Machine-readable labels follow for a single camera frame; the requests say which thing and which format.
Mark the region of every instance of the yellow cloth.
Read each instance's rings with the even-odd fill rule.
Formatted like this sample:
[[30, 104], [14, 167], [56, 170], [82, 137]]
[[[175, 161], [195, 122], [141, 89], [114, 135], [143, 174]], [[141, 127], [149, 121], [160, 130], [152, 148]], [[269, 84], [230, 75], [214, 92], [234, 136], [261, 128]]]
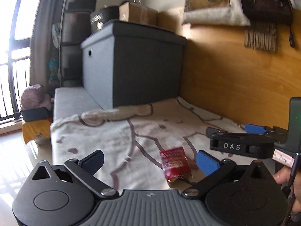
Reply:
[[22, 133], [24, 142], [27, 144], [29, 141], [34, 140], [40, 133], [43, 134], [44, 137], [49, 138], [51, 122], [52, 118], [23, 122]]

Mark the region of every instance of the blue gripper pad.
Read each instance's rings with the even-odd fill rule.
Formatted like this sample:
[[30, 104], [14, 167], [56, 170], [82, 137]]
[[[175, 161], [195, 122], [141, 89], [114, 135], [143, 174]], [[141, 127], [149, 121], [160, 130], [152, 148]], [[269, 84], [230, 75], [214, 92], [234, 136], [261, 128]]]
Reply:
[[220, 161], [203, 150], [197, 153], [196, 160], [198, 168], [205, 173], [206, 176], [209, 176], [220, 168]]
[[245, 131], [247, 133], [254, 133], [254, 134], [260, 134], [260, 133], [266, 133], [267, 132], [267, 130], [264, 127], [253, 125], [253, 124], [245, 125]]

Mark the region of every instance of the bright window light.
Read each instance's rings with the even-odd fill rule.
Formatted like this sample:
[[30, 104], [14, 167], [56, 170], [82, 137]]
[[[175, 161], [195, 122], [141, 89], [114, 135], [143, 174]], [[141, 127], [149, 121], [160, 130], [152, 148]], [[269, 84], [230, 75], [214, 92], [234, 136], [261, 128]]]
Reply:
[[8, 50], [11, 22], [17, 0], [0, 0], [0, 53]]
[[0, 51], [0, 64], [8, 62], [8, 54]]
[[22, 48], [18, 50], [11, 51], [11, 58], [12, 59], [19, 59], [23, 57], [30, 56], [30, 48]]
[[11, 105], [11, 95], [9, 92], [9, 86], [8, 86], [8, 66], [2, 65], [0, 66], [0, 81], [1, 81], [1, 87], [2, 91], [0, 89], [0, 115], [2, 117], [5, 117], [7, 115], [12, 115], [13, 107]]
[[11, 194], [10, 193], [1, 194], [0, 197], [11, 208], [11, 206], [13, 205], [13, 201], [14, 201], [13, 197], [11, 196]]
[[22, 40], [33, 35], [33, 25], [40, 0], [21, 0], [17, 18], [15, 39]]
[[17, 186], [21, 186], [21, 185], [22, 185], [21, 182], [15, 182], [15, 183], [10, 184], [11, 187], [17, 187]]

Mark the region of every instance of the cardboard box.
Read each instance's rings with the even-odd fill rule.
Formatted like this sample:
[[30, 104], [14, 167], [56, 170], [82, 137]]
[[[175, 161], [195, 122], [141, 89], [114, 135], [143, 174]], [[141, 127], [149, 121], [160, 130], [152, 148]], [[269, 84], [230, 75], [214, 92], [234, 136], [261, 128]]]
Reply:
[[157, 25], [158, 12], [138, 3], [127, 2], [119, 7], [119, 20], [145, 25]]

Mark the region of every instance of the window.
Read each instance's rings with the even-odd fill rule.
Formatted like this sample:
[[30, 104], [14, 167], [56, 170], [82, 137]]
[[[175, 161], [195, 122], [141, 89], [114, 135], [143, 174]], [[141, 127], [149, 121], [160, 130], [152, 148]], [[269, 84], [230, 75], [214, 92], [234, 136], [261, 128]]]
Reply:
[[40, 0], [21, 0], [17, 18], [15, 39], [22, 40], [33, 35], [33, 25]]
[[30, 48], [40, 0], [0, 0], [0, 123], [20, 117], [29, 86]]

